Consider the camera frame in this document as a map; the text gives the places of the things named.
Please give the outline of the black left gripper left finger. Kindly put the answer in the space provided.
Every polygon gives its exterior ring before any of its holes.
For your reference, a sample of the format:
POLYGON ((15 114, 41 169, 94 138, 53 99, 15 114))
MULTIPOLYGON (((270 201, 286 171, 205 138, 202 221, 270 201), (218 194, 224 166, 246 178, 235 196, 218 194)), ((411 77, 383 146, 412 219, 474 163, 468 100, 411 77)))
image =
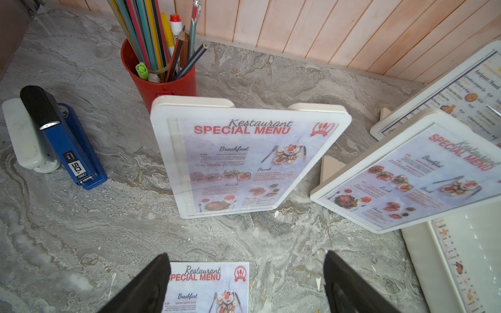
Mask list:
POLYGON ((162 312, 170 275, 168 254, 159 254, 99 313, 162 312))

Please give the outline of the dim sum menu sheet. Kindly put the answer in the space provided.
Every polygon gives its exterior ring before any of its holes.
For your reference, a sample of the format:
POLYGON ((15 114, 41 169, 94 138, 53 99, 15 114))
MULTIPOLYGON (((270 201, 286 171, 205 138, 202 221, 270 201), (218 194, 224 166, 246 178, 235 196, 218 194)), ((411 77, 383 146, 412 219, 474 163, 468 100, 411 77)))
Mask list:
POLYGON ((494 51, 477 65, 421 100, 381 130, 396 130, 423 110, 436 108, 468 125, 475 133, 500 142, 500 53, 494 51))

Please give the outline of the white menu holder front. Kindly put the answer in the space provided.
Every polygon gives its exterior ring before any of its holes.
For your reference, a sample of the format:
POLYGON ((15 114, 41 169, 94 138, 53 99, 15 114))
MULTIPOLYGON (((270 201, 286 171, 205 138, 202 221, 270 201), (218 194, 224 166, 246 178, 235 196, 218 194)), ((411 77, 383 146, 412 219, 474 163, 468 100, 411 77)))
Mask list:
POLYGON ((388 136, 417 113, 440 109, 473 132, 500 146, 500 41, 484 46, 451 72, 428 86, 370 129, 377 140, 388 136))

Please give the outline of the red special menu sheet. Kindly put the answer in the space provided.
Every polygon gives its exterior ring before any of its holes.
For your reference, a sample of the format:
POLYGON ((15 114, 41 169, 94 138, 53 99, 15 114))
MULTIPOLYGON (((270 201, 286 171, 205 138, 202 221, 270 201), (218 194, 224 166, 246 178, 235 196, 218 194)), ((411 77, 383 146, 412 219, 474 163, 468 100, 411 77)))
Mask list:
POLYGON ((172 262, 163 312, 249 311, 248 262, 172 262))

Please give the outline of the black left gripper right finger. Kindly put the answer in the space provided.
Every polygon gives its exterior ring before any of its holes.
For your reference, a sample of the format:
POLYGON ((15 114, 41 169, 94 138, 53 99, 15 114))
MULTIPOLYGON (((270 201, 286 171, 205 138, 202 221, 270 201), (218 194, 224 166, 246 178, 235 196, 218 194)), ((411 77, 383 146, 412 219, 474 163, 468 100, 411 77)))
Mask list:
POLYGON ((398 311, 332 250, 326 253, 324 280, 331 312, 398 311))

